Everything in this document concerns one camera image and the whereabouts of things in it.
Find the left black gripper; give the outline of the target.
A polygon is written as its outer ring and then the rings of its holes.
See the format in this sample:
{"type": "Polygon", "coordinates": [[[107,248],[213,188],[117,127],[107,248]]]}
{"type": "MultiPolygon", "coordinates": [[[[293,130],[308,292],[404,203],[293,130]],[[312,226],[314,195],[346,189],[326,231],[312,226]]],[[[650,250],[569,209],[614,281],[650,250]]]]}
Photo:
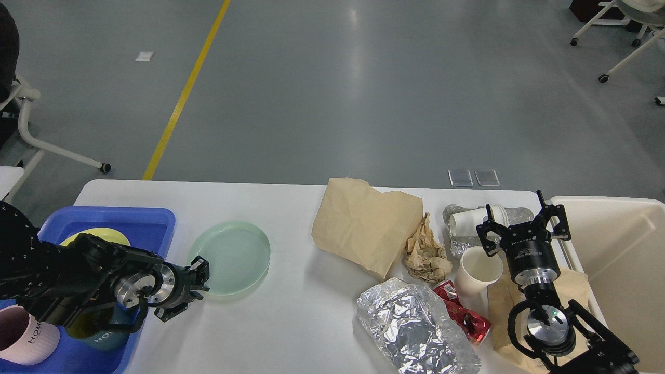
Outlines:
{"type": "Polygon", "coordinates": [[[159,272],[162,282],[156,291],[156,317],[162,322],[187,310],[193,301],[202,300],[202,292],[210,291],[206,286],[210,264],[202,256],[196,256],[185,267],[165,262],[159,272]]]}

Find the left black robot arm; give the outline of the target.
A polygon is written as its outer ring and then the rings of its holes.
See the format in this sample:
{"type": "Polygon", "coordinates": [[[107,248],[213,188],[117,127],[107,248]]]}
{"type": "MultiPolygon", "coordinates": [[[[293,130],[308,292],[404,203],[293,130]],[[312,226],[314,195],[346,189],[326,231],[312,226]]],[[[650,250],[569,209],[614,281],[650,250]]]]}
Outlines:
{"type": "Polygon", "coordinates": [[[136,333],[149,308],[163,322],[209,291],[209,261],[178,266],[147,249],[90,233],[66,246],[38,238],[38,229],[2,202],[2,300],[15,300],[39,322],[70,327],[92,313],[95,328],[136,333]]]}

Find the brown paper bag under arm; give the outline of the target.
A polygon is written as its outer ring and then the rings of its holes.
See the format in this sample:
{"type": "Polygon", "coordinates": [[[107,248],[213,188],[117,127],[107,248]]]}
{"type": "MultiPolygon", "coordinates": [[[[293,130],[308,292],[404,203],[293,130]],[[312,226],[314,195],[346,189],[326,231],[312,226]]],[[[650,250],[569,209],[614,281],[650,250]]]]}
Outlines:
{"type": "MultiPolygon", "coordinates": [[[[587,307],[591,295],[588,275],[575,270],[563,269],[555,281],[556,291],[564,307],[569,300],[576,300],[582,307],[587,307]]],[[[508,337],[508,315],[520,301],[525,300],[517,284],[512,282],[509,272],[488,286],[488,312],[492,323],[491,341],[494,352],[508,360],[515,372],[548,373],[544,364],[538,359],[530,359],[518,351],[508,337]]]]}

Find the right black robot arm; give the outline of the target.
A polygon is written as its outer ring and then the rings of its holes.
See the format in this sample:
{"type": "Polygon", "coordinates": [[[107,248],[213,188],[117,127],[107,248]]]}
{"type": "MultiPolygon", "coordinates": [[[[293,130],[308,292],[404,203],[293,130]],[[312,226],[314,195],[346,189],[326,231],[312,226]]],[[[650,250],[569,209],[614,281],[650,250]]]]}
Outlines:
{"type": "Polygon", "coordinates": [[[525,296],[509,312],[509,341],[550,373],[635,373],[639,358],[629,346],[576,300],[563,307],[552,241],[571,239],[567,213],[536,194],[541,209],[529,222],[504,225],[486,205],[487,218],[476,227],[487,256],[505,253],[512,282],[525,296]]]}

